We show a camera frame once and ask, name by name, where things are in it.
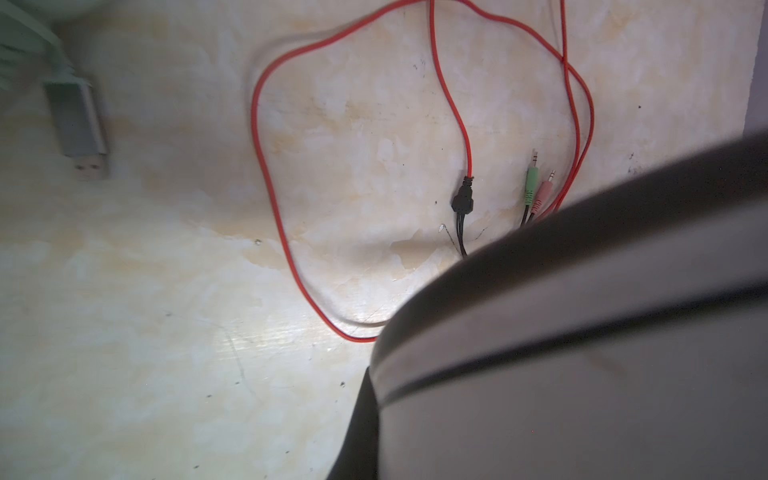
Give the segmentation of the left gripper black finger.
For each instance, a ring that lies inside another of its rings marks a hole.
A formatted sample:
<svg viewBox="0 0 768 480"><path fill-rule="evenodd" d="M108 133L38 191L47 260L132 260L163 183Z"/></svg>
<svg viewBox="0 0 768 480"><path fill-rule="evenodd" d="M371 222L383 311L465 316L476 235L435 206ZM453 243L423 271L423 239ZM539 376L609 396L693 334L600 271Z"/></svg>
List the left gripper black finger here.
<svg viewBox="0 0 768 480"><path fill-rule="evenodd" d="M371 381L365 370L357 400L341 449L328 480L376 480L378 478L379 411Z"/></svg>

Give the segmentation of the mint green white headphones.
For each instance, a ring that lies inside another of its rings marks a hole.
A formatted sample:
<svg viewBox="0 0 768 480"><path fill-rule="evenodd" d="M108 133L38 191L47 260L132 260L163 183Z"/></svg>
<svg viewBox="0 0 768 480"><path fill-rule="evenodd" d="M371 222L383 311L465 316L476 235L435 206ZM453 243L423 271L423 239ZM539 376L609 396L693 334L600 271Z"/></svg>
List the mint green white headphones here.
<svg viewBox="0 0 768 480"><path fill-rule="evenodd" d="M84 179L108 176L109 154L93 83L69 59L54 31L101 1L1 1L1 110L42 86L61 153Z"/></svg>

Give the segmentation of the black white headphones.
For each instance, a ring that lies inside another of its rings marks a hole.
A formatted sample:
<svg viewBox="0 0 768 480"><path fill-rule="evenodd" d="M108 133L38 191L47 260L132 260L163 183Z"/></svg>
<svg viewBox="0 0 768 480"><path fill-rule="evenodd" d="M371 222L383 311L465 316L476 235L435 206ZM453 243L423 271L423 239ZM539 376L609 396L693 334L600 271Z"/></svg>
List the black white headphones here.
<svg viewBox="0 0 768 480"><path fill-rule="evenodd" d="M370 376L382 479L765 478L766 135L477 251Z"/></svg>

